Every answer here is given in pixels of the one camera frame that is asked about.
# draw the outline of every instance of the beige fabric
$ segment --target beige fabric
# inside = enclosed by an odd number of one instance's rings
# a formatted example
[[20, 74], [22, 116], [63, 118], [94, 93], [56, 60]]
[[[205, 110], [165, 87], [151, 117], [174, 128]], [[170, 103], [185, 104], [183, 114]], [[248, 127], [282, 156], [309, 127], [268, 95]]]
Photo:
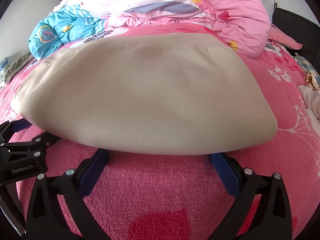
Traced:
[[11, 106], [81, 144], [172, 155], [270, 141], [276, 119], [251, 72], [208, 34], [100, 39], [36, 67]]

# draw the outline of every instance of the pink bed sheet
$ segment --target pink bed sheet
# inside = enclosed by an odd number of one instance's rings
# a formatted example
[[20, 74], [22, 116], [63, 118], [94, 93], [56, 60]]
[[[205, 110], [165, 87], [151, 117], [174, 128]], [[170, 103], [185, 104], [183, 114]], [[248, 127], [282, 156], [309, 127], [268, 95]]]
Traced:
[[[118, 28], [86, 40], [69, 43], [74, 47], [97, 37], [207, 33], [195, 24]], [[283, 176], [292, 209], [293, 238], [304, 228], [320, 200], [320, 143], [313, 131], [297, 86], [304, 72], [275, 42], [268, 43], [258, 59], [239, 54], [255, 76], [278, 121], [275, 138], [264, 145], [228, 153], [243, 167], [257, 174]], [[26, 67], [0, 91], [3, 121], [19, 119], [10, 100], [25, 77], [36, 67]], [[30, 127], [15, 134], [12, 141], [30, 140], [41, 133]], [[76, 168], [96, 149], [60, 140], [48, 149], [48, 176]], [[20, 201], [26, 214], [35, 178], [18, 183]], [[74, 232], [74, 222], [61, 200], [65, 217]], [[225, 191], [208, 155], [162, 156], [112, 152], [92, 195], [85, 202], [107, 234], [116, 240], [206, 240], [228, 212], [234, 199]], [[258, 199], [240, 230], [245, 232]]]

